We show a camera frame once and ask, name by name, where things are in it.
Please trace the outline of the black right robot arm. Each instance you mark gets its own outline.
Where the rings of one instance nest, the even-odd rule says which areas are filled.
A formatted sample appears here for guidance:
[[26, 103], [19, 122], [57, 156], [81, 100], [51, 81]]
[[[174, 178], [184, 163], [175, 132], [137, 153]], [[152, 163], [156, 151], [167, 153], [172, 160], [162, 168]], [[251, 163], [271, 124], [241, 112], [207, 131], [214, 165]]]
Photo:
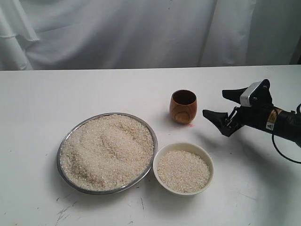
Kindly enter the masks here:
[[275, 107], [269, 91], [270, 81], [254, 82], [247, 88], [225, 89], [223, 98], [240, 104], [231, 114], [203, 110], [203, 116], [224, 136], [230, 137], [243, 126], [264, 131], [301, 145], [301, 112]]

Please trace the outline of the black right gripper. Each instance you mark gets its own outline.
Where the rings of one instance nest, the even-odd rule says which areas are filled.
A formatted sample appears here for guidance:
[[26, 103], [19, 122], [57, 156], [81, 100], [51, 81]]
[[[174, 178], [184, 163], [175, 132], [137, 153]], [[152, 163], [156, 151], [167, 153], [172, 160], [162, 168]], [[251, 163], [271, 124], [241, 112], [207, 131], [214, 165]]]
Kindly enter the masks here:
[[[272, 133], [271, 129], [266, 128], [267, 120], [273, 110], [272, 97], [269, 91], [270, 81], [264, 79], [256, 90], [253, 98], [252, 107], [237, 107], [228, 116], [228, 113], [219, 113], [210, 110], [203, 110], [203, 116], [209, 120], [222, 134], [229, 137], [234, 132], [248, 126], [267, 133]], [[240, 104], [240, 96], [247, 88], [224, 89], [223, 98]]]

